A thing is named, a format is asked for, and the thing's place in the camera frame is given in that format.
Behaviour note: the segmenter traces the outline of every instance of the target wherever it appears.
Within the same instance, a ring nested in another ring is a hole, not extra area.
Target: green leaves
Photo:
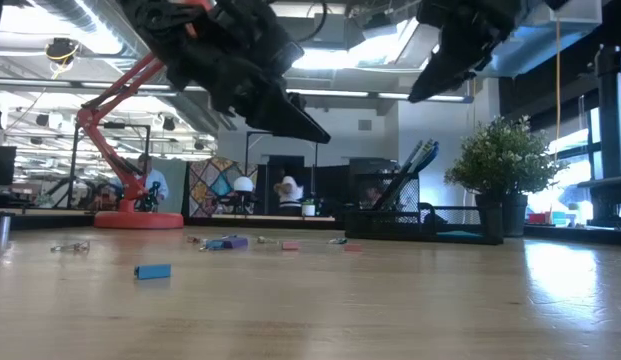
[[[546,155],[543,137],[530,133],[529,117],[497,118],[479,124],[474,136],[463,139],[461,157],[446,171],[446,184],[500,199],[508,194],[539,192],[565,166]]]

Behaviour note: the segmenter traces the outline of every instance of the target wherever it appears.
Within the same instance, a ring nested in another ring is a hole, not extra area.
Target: computer monitor
[[[14,177],[14,159],[16,157],[16,147],[0,146],[0,185],[12,185],[12,178]]]

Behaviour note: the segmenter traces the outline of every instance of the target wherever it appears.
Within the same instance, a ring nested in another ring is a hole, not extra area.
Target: wooden table
[[[87,210],[68,210],[68,209],[43,209],[43,208],[26,208],[25,214],[20,208],[3,208],[0,212],[11,212],[17,216],[21,215],[63,215],[63,216],[84,216]]]
[[[185,235],[300,241],[199,252]],[[196,227],[13,233],[0,359],[621,360],[621,248]],[[91,241],[89,253],[50,247]],[[169,279],[135,281],[137,264]]]

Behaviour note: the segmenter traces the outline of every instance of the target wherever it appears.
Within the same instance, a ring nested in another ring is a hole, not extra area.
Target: black plant pot
[[[479,220],[486,236],[503,242],[503,211],[501,202],[491,200],[485,195],[475,195],[477,206],[481,208]]]
[[[485,195],[475,195],[475,201],[480,208],[494,208],[496,204],[501,205],[501,220],[503,224],[504,237],[522,237],[523,226],[526,217],[526,207],[528,197],[525,195],[507,195],[500,201],[488,198]]]
[[[503,236],[522,237],[526,218],[528,197],[508,195],[503,199]]]

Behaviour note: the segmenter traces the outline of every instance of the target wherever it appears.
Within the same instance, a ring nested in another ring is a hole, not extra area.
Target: yellow cable
[[[477,128],[477,78],[472,79],[472,129]]]
[[[63,59],[63,63],[61,64],[61,66],[59,66],[57,71],[55,71],[54,74],[52,74],[52,80],[56,80],[57,77],[63,72],[62,70],[64,69],[67,61],[68,61],[68,57]],[[26,115],[28,115],[30,110],[32,110],[32,108],[34,108],[34,106],[37,104],[37,102],[39,102],[39,100],[41,99],[41,97],[43,97],[43,94],[45,94],[47,90],[48,90],[47,87],[44,87],[41,90],[41,94],[39,94],[39,96],[32,102],[30,107],[15,122],[13,122],[8,127],[6,127],[5,133],[8,133],[8,131],[14,129],[14,127],[17,126],[21,122],[21,120],[23,120],[23,118],[25,118]]]
[[[554,147],[554,161],[559,155],[559,130],[561,129],[561,21],[557,17],[557,133]]]

